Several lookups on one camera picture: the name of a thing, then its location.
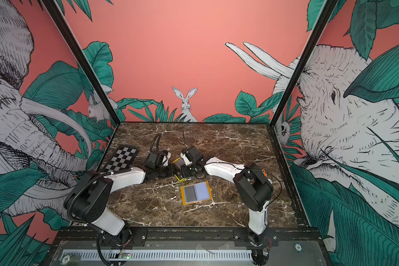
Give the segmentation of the yellow plastic card tray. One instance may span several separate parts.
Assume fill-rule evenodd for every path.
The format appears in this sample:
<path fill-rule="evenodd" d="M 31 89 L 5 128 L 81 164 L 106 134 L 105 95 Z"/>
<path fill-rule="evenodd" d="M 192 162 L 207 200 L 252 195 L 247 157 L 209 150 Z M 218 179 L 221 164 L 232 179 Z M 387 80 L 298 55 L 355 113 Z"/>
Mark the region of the yellow plastic card tray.
<path fill-rule="evenodd" d="M 186 181 L 184 174 L 182 173 L 182 165 L 184 165 L 184 160 L 182 158 L 177 158 L 176 160 L 174 160 L 172 162 L 172 171 L 173 171 L 173 175 L 176 177 L 176 179 L 179 182 L 184 182 Z"/>

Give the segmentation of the yellow leather card holder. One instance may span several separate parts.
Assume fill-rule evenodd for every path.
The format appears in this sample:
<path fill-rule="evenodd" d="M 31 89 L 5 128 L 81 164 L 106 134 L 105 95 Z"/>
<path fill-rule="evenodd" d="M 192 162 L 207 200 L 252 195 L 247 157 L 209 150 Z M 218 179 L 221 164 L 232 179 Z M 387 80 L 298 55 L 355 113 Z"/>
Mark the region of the yellow leather card holder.
<path fill-rule="evenodd" d="M 212 199 L 212 194 L 211 194 L 211 188 L 209 186 L 208 181 L 205 182 L 201 182 L 201 183 L 197 183 L 197 184 L 193 184 L 195 186 L 195 191 L 196 191 L 196 196 L 197 196 L 197 201 L 193 202 L 194 203 L 198 203 L 198 202 L 203 202 L 203 201 L 208 201 Z M 182 197 L 182 203 L 184 206 L 186 206 L 186 204 L 184 203 L 184 187 L 181 187 L 181 197 Z"/>

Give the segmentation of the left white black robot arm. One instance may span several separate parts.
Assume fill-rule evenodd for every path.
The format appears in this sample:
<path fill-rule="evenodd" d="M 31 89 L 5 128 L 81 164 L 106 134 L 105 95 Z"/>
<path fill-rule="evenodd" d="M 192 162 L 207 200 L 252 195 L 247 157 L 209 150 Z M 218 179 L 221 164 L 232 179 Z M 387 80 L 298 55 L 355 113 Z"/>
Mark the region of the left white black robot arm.
<path fill-rule="evenodd" d="M 126 222 L 107 208 L 110 194 L 146 180 L 172 176 L 170 157 L 171 153 L 167 150 L 153 150 L 141 167 L 109 169 L 102 173 L 86 172 L 64 201 L 67 217 L 100 232 L 121 235 Z"/>

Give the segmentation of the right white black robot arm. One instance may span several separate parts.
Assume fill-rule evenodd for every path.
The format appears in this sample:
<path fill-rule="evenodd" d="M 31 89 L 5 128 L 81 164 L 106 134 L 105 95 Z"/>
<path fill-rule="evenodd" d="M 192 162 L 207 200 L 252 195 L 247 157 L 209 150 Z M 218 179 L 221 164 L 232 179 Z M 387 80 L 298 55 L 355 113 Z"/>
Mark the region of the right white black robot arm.
<path fill-rule="evenodd" d="M 205 172 L 233 183 L 244 205 L 249 208 L 249 230 L 257 236 L 268 227 L 268 206 L 274 192 L 265 170 L 253 162 L 244 165 L 205 156 L 194 146 L 183 149 L 180 157 L 187 170 Z"/>

